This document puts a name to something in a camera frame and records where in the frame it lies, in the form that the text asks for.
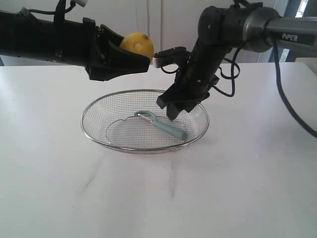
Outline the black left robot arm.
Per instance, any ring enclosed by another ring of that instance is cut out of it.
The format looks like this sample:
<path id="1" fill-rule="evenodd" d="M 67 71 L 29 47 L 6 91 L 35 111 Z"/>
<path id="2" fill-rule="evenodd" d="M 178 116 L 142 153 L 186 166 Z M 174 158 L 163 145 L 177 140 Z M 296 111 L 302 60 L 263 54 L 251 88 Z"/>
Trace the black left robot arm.
<path id="1" fill-rule="evenodd" d="M 150 59 L 121 49 L 122 40 L 89 18 L 55 23 L 37 19 L 26 9 L 0 13 L 1 55 L 82 66 L 95 81 L 148 71 Z"/>

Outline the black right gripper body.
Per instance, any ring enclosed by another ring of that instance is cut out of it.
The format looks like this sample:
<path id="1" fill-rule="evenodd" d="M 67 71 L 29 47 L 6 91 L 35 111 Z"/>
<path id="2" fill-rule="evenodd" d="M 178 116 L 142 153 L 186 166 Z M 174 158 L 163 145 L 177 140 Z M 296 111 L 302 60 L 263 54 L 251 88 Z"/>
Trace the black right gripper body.
<path id="1" fill-rule="evenodd" d="M 199 99 L 208 91 L 208 84 L 228 50 L 226 45 L 195 43 L 188 62 L 176 74 L 174 83 L 185 100 Z"/>

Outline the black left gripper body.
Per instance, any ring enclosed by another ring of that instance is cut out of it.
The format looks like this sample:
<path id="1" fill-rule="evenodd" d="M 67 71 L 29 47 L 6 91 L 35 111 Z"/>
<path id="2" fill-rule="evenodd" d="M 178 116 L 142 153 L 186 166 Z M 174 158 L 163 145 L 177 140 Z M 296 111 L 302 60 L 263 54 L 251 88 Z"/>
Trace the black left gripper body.
<path id="1" fill-rule="evenodd" d="M 99 47 L 99 26 L 90 18 L 83 18 L 83 26 L 87 31 L 88 53 L 85 63 L 85 70 L 90 80 L 109 81 L 112 79 L 109 67 L 109 47 Z"/>

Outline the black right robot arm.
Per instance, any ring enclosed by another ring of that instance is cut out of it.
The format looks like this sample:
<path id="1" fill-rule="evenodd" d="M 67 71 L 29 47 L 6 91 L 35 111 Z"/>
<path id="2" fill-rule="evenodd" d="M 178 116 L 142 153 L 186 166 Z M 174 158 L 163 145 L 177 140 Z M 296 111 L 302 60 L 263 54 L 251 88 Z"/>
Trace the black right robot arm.
<path id="1" fill-rule="evenodd" d="M 283 48 L 314 54 L 317 51 L 317 20 L 313 17 L 281 17 L 261 2 L 237 0 L 229 8 L 207 7 L 198 23 L 192 49 L 175 47 L 154 56 L 154 66 L 176 64 L 174 83 L 157 99 L 174 120 L 209 97 L 215 73 L 233 48 L 262 53 L 277 43 Z"/>

